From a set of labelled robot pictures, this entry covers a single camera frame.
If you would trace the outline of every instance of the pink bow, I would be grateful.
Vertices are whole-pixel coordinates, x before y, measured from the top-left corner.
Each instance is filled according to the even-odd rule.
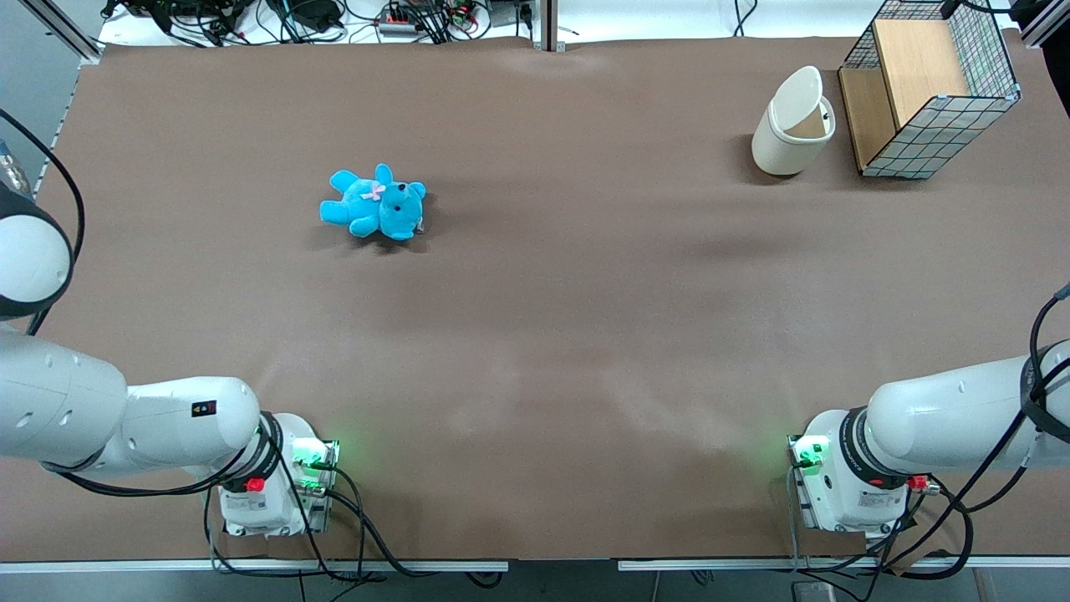
[[[380,184],[379,182],[374,182],[371,184],[371,191],[362,194],[361,198],[370,198],[371,200],[379,200],[379,192],[385,189],[386,186]]]

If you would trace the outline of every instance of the white cup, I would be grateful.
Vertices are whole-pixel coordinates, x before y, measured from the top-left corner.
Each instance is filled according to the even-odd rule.
[[[836,115],[822,95],[821,72],[805,66],[789,77],[762,113],[750,150],[754,163],[774,175],[806,169],[836,132]]]

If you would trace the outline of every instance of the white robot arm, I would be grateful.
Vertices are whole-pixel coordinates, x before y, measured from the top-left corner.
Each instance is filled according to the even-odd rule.
[[[1041,374],[1070,357],[1070,342],[1044,351]],[[972,472],[1003,438],[1031,388],[1029,356],[882,386],[869,405],[828,411],[793,438],[800,466],[799,501],[809,527],[889,534],[905,505],[907,479]],[[1046,411],[1070,422],[1070,376],[1046,387]],[[1066,466],[1070,445],[1026,419],[991,464],[993,468]]]
[[[0,323],[47,310],[72,265],[56,221],[0,185]],[[334,472],[308,465],[334,466],[337,451],[303,419],[261,413],[236,379],[127,387],[106,361],[0,324],[0,456],[90,491],[121,489],[90,479],[181,467],[219,485],[231,535],[302,534],[305,518],[315,532],[326,525]]]

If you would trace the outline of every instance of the brown paper sheet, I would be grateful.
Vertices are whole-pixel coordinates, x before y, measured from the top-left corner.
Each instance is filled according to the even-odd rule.
[[[851,44],[110,48],[57,148],[88,233],[42,335],[132,384],[245,380],[342,441],[402,558],[784,556],[789,434],[1022,354],[1066,279],[1070,127],[1020,42],[1023,101],[931,181],[860,177],[842,119],[800,175],[753,166],[799,66],[842,114]],[[430,192],[407,246],[319,222],[330,174],[378,161]],[[72,223],[55,172],[41,202]],[[0,479],[4,560],[207,554],[197,498],[95,497],[15,460]],[[1028,474],[976,552],[1070,554],[1068,485]],[[323,542],[355,555],[340,522]]]

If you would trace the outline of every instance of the blue teddy bear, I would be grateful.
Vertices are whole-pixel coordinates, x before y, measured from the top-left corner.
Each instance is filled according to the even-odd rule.
[[[342,169],[331,176],[331,186],[341,192],[341,200],[320,203],[320,219],[327,223],[348,226],[358,237],[380,230],[397,241],[423,231],[427,188],[419,182],[395,182],[385,164],[376,167],[374,180]]]

